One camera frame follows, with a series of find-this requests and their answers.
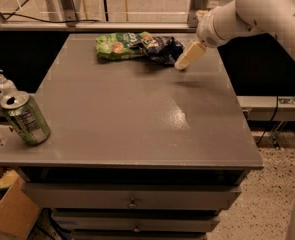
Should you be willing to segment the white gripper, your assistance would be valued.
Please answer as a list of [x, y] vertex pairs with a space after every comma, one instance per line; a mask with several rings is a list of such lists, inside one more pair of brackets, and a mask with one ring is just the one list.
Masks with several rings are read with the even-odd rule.
[[184, 70], [206, 53], [206, 47], [216, 48], [233, 38], [234, 8], [218, 6], [210, 11], [196, 12], [198, 25], [196, 36], [199, 41], [190, 42], [178, 57], [174, 66]]

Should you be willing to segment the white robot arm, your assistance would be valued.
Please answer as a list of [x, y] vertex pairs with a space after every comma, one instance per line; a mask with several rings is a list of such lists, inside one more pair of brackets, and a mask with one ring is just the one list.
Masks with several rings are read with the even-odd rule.
[[233, 0], [197, 16], [197, 40], [175, 62], [178, 70], [198, 60], [208, 48], [262, 33], [272, 36], [295, 61], [295, 0]]

